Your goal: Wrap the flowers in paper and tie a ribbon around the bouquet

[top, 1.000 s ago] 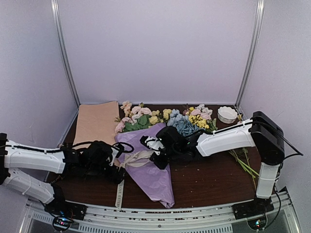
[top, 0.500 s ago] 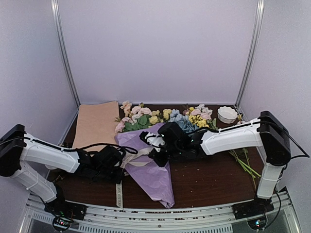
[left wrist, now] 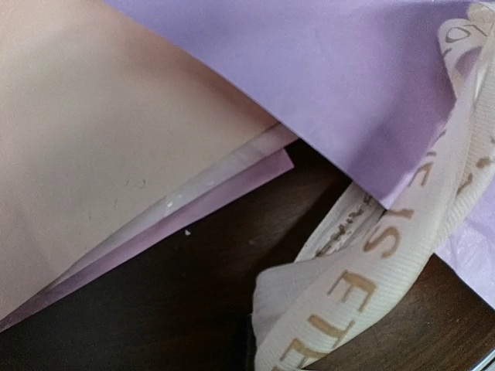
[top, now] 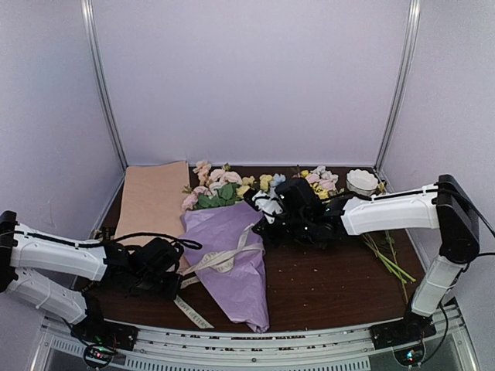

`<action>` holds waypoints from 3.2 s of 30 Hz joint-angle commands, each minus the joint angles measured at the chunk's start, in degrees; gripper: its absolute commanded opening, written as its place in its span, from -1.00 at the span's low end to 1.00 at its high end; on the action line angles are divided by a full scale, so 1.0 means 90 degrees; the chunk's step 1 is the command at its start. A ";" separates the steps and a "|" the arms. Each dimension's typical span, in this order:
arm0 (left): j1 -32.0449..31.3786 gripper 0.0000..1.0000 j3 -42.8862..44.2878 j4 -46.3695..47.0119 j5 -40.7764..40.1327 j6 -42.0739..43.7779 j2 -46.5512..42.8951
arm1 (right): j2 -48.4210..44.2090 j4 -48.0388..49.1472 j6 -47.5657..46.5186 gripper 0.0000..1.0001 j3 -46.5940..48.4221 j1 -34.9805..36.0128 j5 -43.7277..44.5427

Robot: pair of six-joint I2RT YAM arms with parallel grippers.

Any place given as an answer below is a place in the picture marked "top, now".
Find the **purple pink wrapping paper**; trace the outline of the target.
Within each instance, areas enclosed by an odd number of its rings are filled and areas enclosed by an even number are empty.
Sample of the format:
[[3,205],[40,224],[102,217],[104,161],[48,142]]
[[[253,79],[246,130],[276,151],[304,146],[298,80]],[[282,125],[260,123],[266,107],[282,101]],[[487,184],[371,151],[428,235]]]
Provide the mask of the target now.
[[189,211],[181,216],[181,236],[202,245],[184,252],[180,273],[195,274],[233,323],[256,333],[269,327],[262,238],[251,228],[261,218],[247,203]]

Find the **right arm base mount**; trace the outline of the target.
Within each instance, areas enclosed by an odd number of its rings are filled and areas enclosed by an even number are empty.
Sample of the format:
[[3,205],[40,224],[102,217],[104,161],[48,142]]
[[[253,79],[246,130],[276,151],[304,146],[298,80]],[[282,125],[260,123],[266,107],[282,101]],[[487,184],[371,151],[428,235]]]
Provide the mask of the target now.
[[370,327],[374,348],[391,348],[398,364],[409,368],[420,366],[426,360],[425,339],[436,333],[431,322],[422,325],[405,319]]

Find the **yellow rose stem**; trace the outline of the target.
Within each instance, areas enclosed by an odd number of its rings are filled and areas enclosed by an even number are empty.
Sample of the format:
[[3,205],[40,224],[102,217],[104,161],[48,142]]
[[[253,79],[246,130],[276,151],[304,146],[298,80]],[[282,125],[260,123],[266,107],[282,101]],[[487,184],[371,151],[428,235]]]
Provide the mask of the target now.
[[237,188],[237,196],[242,198],[249,190],[261,190],[262,192],[269,193],[273,180],[274,176],[269,174],[260,175],[258,178],[255,178],[253,175],[242,177],[241,185]]

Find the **pink rose stem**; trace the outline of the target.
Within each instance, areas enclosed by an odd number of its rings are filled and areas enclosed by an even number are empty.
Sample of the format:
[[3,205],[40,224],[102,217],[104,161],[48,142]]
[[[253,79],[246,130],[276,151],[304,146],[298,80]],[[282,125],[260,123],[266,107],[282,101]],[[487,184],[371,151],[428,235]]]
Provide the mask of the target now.
[[242,187],[242,178],[231,171],[229,165],[213,169],[207,160],[201,160],[196,163],[193,173],[199,185],[184,187],[187,196],[181,205],[183,212],[233,206],[240,200],[237,191]]

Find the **beige ribbon strip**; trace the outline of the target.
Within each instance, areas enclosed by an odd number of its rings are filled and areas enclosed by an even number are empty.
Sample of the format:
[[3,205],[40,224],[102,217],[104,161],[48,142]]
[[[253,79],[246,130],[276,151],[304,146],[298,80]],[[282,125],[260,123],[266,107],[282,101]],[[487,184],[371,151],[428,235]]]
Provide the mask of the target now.
[[179,273],[184,278],[182,288],[201,283],[231,322],[262,333],[269,328],[265,249],[253,226],[205,243],[199,257],[190,258]]

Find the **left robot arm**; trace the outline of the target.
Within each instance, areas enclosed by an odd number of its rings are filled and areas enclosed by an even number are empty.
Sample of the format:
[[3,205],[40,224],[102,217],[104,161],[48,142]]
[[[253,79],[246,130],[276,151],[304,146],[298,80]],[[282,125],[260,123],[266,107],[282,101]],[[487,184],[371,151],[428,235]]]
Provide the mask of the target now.
[[16,294],[49,311],[95,343],[111,337],[96,298],[47,277],[68,274],[93,282],[115,280],[126,291],[151,291],[174,299],[181,285],[178,273],[184,252],[176,238],[157,233],[140,246],[125,246],[126,237],[113,240],[72,240],[42,233],[17,220],[13,211],[1,214],[1,290]]

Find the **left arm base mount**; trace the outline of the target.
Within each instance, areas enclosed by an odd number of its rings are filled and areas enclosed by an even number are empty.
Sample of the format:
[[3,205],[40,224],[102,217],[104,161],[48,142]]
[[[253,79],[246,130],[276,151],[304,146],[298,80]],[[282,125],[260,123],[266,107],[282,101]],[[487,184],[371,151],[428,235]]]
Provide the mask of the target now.
[[115,322],[68,327],[70,334],[83,344],[83,361],[92,369],[109,366],[121,350],[132,351],[138,338],[138,328]]

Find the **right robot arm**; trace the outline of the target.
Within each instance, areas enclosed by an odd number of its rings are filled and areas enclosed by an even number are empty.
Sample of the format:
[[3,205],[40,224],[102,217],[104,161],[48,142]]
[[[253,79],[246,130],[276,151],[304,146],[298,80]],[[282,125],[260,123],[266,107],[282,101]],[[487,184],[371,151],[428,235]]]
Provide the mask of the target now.
[[304,244],[406,230],[427,271],[409,301],[396,333],[410,342],[426,328],[442,299],[480,252],[480,215],[462,186],[449,174],[421,188],[385,195],[356,192],[320,199],[301,178],[276,186],[272,195],[244,194],[261,220],[253,231],[264,238],[286,233]]

